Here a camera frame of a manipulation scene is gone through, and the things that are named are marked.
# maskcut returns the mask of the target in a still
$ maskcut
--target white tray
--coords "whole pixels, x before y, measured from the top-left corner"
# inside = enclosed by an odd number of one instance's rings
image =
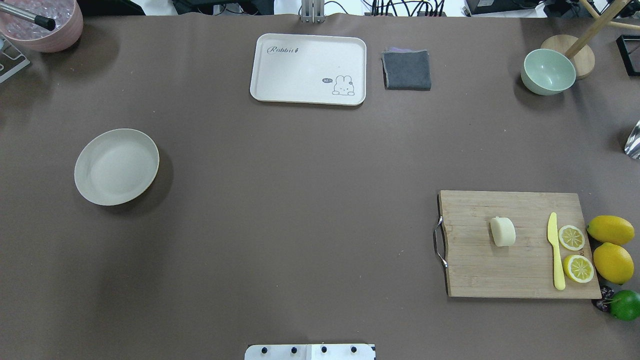
[[[264,34],[255,46],[251,95],[259,101],[358,105],[367,46],[359,38]]]

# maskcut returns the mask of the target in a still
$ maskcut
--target gray towel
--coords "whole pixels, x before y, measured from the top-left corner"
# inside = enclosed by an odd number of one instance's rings
[[[388,89],[431,90],[429,53],[426,50],[382,52],[385,87]]]

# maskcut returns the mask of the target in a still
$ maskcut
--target yellow knife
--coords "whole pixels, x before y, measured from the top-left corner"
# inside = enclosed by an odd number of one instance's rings
[[[558,239],[558,220],[556,213],[551,213],[549,223],[547,224],[547,239],[554,248],[554,286],[558,290],[564,290],[564,272],[560,261],[560,247]]]

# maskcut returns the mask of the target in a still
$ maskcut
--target white plate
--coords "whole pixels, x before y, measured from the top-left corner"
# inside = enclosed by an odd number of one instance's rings
[[[90,202],[118,205],[135,199],[156,178],[160,154],[149,136],[115,129],[84,147],[74,170],[76,188]]]
[[[259,101],[358,105],[367,46],[359,38],[264,34],[255,46],[251,95]]]

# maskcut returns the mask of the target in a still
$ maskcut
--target lemon half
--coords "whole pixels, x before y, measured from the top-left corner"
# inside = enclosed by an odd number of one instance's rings
[[[584,234],[573,225],[565,225],[558,231],[558,238],[562,246],[569,250],[580,250],[584,247]]]
[[[569,255],[563,261],[564,273],[575,282],[589,282],[595,270],[589,259],[581,255]]]

